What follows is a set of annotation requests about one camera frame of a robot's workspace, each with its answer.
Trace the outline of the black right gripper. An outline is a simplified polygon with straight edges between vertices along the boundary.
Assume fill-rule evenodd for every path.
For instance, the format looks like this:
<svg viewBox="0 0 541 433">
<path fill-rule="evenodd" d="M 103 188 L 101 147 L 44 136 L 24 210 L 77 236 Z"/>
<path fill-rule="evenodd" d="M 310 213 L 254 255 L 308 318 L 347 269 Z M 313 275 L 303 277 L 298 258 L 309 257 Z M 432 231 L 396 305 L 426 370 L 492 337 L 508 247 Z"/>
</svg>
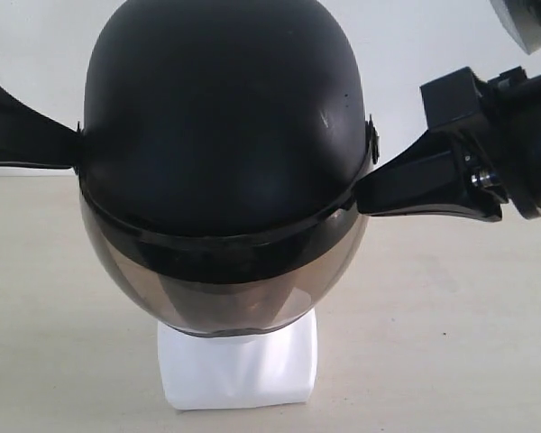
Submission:
<svg viewBox="0 0 541 433">
<path fill-rule="evenodd" d="M 426 132 L 358 182 L 358 210 L 499 222 L 498 200 L 541 217 L 541 75 L 517 67 L 483 81 L 465 67 L 420 91 L 428 130 L 453 137 L 465 158 L 444 134 Z"/>
</svg>

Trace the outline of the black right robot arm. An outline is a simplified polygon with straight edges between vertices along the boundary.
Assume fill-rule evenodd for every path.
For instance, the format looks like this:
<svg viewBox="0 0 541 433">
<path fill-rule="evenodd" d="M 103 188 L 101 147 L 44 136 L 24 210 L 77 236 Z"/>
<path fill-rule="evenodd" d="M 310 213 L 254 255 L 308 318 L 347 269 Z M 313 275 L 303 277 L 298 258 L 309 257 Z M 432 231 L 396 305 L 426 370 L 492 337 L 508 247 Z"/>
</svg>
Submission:
<svg viewBox="0 0 541 433">
<path fill-rule="evenodd" d="M 499 222 L 510 203 L 540 218 L 541 75 L 514 68 L 483 81 L 465 67 L 420 92 L 426 131 L 356 184 L 358 210 Z"/>
</svg>

